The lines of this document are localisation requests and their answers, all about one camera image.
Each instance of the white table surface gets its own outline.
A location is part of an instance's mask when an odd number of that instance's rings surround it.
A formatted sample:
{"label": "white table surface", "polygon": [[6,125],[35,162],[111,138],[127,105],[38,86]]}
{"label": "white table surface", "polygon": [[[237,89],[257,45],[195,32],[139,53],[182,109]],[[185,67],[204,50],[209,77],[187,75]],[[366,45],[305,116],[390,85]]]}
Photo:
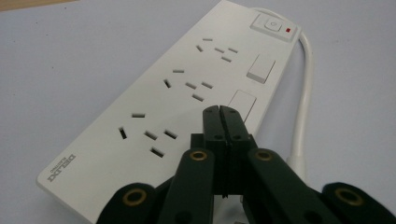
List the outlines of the white table surface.
{"label": "white table surface", "polygon": [[[233,1],[288,17],[312,43],[310,186],[346,182],[396,214],[396,1]],[[85,223],[36,176],[217,2],[87,0],[0,13],[0,223]],[[296,46],[256,138],[284,158],[303,63]]]}

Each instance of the outlet slot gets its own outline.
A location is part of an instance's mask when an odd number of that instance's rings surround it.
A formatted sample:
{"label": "outlet slot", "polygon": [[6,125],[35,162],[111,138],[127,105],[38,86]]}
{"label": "outlet slot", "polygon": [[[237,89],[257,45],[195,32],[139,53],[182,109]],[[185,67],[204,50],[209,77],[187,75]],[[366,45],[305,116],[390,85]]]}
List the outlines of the outlet slot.
{"label": "outlet slot", "polygon": [[172,86],[171,86],[171,83],[168,81],[168,79],[165,79],[163,82],[165,83],[165,85],[166,85],[166,87],[167,87],[168,89],[172,87]]}
{"label": "outlet slot", "polygon": [[174,69],[173,73],[184,73],[184,69]]}
{"label": "outlet slot", "polygon": [[212,88],[213,88],[213,86],[210,85],[210,84],[208,84],[207,82],[202,82],[201,84],[202,84],[203,86],[209,88],[209,89],[212,89]]}
{"label": "outlet slot", "polygon": [[228,48],[228,50],[231,52],[234,52],[234,53],[238,53],[238,50],[236,50],[236,49]]}
{"label": "outlet slot", "polygon": [[197,47],[197,49],[198,49],[200,52],[204,51],[204,50],[201,48],[201,46],[199,46],[199,45],[197,45],[197,46],[195,46],[195,47]]}
{"label": "outlet slot", "polygon": [[186,82],[186,86],[192,88],[193,90],[197,89],[195,85],[192,85],[190,82]]}
{"label": "outlet slot", "polygon": [[194,99],[196,99],[196,100],[199,100],[199,101],[201,101],[201,102],[204,100],[204,98],[202,98],[201,96],[196,95],[196,94],[193,94],[193,95],[192,95],[192,98],[194,98]]}
{"label": "outlet slot", "polygon": [[135,113],[132,114],[132,118],[134,118],[134,119],[143,119],[145,117],[146,117],[146,114],[135,114]]}
{"label": "outlet slot", "polygon": [[125,131],[123,130],[122,127],[119,128],[119,131],[120,131],[120,134],[121,134],[122,139],[127,138],[126,133],[125,133]]}
{"label": "outlet slot", "polygon": [[150,150],[150,152],[154,153],[156,156],[158,156],[158,157],[160,157],[160,158],[162,158],[163,155],[165,155],[163,152],[161,152],[160,150],[158,150],[158,149],[155,148],[155,147],[152,147],[151,150]]}
{"label": "outlet slot", "polygon": [[218,51],[218,52],[220,52],[220,53],[224,53],[224,50],[218,49],[218,48],[215,48],[215,51]]}
{"label": "outlet slot", "polygon": [[157,135],[155,135],[154,133],[150,133],[149,131],[145,132],[145,136],[151,138],[154,141],[157,140],[157,138],[158,138]]}
{"label": "outlet slot", "polygon": [[177,134],[172,133],[172,132],[170,132],[170,131],[168,131],[168,130],[165,130],[165,132],[163,132],[163,133],[166,134],[166,135],[168,135],[169,137],[171,137],[171,138],[173,138],[173,139],[176,139],[176,138],[177,138]]}
{"label": "outlet slot", "polygon": [[224,60],[224,61],[226,61],[226,62],[229,62],[229,63],[231,62],[231,59],[226,58],[226,57],[221,57],[221,59]]}

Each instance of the power switch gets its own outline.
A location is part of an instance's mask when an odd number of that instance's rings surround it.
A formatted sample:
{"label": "power switch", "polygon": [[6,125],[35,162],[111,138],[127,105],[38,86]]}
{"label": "power switch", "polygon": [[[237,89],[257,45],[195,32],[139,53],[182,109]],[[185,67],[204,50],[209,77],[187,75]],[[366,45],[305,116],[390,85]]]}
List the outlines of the power switch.
{"label": "power switch", "polygon": [[272,68],[274,67],[275,60],[269,57],[259,54],[256,61],[251,65],[247,72],[247,77],[258,81],[262,84],[267,80],[268,75],[270,75]]}
{"label": "power switch", "polygon": [[279,31],[280,27],[282,27],[282,21],[276,18],[270,18],[267,23],[265,23],[265,27],[272,31]]}

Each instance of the power strip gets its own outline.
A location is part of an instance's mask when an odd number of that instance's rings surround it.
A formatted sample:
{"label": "power strip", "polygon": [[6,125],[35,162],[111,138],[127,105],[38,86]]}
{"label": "power strip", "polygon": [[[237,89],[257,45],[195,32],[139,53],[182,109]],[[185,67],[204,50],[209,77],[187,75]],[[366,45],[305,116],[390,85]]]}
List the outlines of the power strip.
{"label": "power strip", "polygon": [[174,175],[202,111],[227,105],[256,134],[301,28],[221,1],[37,178],[95,223],[121,187]]}

